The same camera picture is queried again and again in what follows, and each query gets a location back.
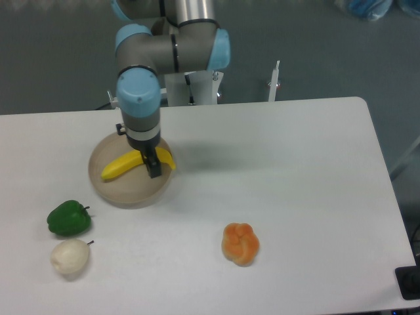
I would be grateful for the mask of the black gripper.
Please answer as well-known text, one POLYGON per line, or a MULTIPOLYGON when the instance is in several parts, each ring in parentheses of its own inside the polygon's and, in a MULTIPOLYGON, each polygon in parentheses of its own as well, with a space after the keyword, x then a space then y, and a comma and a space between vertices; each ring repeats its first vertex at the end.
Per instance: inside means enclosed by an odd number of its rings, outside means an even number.
POLYGON ((116 126, 119 136, 125 135, 129 145, 138 150, 144 158, 148 175, 151 179, 162 175, 161 162, 156 147, 161 139, 160 122, 157 123, 118 123, 116 126))

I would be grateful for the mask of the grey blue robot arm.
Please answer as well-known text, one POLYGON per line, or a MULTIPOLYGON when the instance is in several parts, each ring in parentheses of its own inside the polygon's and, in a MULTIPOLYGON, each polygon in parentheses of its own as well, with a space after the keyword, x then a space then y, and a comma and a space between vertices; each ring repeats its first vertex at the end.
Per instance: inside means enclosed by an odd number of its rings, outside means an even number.
POLYGON ((115 36, 116 96, 129 145, 150 178, 161 176, 159 75, 221 70, 230 63, 228 32, 212 1, 112 1, 129 21, 115 36))

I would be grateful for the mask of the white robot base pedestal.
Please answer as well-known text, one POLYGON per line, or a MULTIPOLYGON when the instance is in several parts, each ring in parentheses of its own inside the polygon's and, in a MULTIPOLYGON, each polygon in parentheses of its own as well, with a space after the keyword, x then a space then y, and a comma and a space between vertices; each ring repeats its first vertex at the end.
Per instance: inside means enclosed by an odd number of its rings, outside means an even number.
POLYGON ((220 70, 164 75, 168 106, 218 104, 223 78, 220 70))

